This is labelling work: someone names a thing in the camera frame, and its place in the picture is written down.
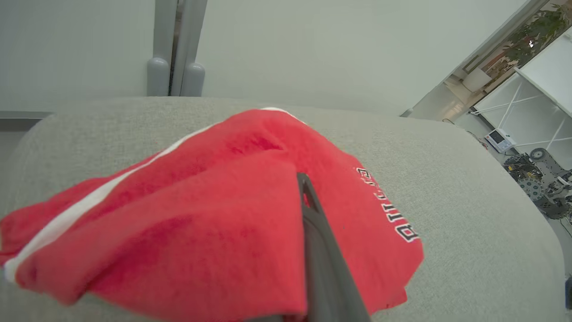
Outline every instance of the red cloth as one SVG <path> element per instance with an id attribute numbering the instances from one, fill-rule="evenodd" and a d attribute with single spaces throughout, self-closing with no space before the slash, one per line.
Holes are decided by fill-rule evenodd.
<path id="1" fill-rule="evenodd" d="M 357 159 L 280 111 L 234 115 L 159 158 L 9 214 L 0 263 L 87 198 L 97 202 L 21 262 L 21 287 L 66 305 L 92 292 L 167 321 L 303 315 L 297 172 L 310 177 L 368 311 L 406 301 L 421 240 Z"/>

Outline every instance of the fabric upholstery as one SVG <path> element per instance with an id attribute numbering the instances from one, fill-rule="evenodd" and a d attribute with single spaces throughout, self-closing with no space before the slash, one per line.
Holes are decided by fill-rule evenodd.
<path id="1" fill-rule="evenodd" d="M 188 97 L 85 103 L 22 139 L 0 186 L 0 214 L 114 173 L 178 138 L 250 108 Z M 407 303 L 375 321 L 562 321 L 564 263 L 549 224 L 499 163 L 451 124 L 284 107 L 356 156 L 424 243 Z M 0 282 L 9 321 L 145 321 L 92 296 L 64 308 Z"/>

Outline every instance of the wheel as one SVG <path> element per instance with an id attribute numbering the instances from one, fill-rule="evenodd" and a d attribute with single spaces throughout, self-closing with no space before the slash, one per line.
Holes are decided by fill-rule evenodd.
<path id="1" fill-rule="evenodd" d="M 544 189 L 540 181 L 533 178 L 524 178 L 517 181 L 522 191 L 529 196 L 530 200 L 535 202 L 544 197 Z"/>
<path id="2" fill-rule="evenodd" d="M 562 211 L 557 213 L 546 213 L 546 216 L 550 219 L 562 219 L 568 217 L 572 213 L 572 203 L 567 203 L 567 207 L 563 208 Z"/>
<path id="3" fill-rule="evenodd" d="M 530 158 L 532 160 L 540 160 L 546 155 L 546 150 L 543 148 L 536 148 L 530 151 Z"/>

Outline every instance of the black lettering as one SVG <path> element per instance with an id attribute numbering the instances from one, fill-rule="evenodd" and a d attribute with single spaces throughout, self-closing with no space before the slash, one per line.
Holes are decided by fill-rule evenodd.
<path id="1" fill-rule="evenodd" d="M 382 203 L 382 207 L 386 213 L 392 210 L 396 210 L 395 207 L 390 203 Z"/>
<path id="2" fill-rule="evenodd" d="M 396 222 L 400 219 L 405 219 L 405 217 L 402 216 L 401 213 L 396 213 L 396 214 L 387 214 L 387 219 L 389 219 L 390 222 Z"/>
<path id="3" fill-rule="evenodd" d="M 378 200 L 387 200 L 386 195 L 384 195 L 381 191 L 379 192 L 379 194 L 374 193 L 375 198 L 377 198 Z"/>
<path id="4" fill-rule="evenodd" d="M 356 168 L 356 170 L 364 177 L 371 179 L 370 173 L 366 169 Z"/>
<path id="5" fill-rule="evenodd" d="M 403 237 L 406 242 L 412 242 L 419 238 L 419 235 L 417 235 L 409 223 L 397 226 L 395 230 L 401 235 L 401 237 Z"/>
<path id="6" fill-rule="evenodd" d="M 373 182 L 373 181 L 367 181 L 367 180 L 365 180 L 364 178 L 362 178 L 362 180 L 363 180 L 363 182 L 367 183 L 368 185 L 375 187 L 375 182 Z"/>

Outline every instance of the green leaves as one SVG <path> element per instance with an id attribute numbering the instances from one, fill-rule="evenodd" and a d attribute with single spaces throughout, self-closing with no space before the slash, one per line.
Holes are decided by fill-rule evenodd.
<path id="1" fill-rule="evenodd" d="M 509 36 L 511 45 L 505 46 L 505 57 L 522 66 L 566 31 L 570 26 L 567 7 L 553 5 L 553 8 L 556 10 L 540 10 L 530 23 L 521 26 Z"/>

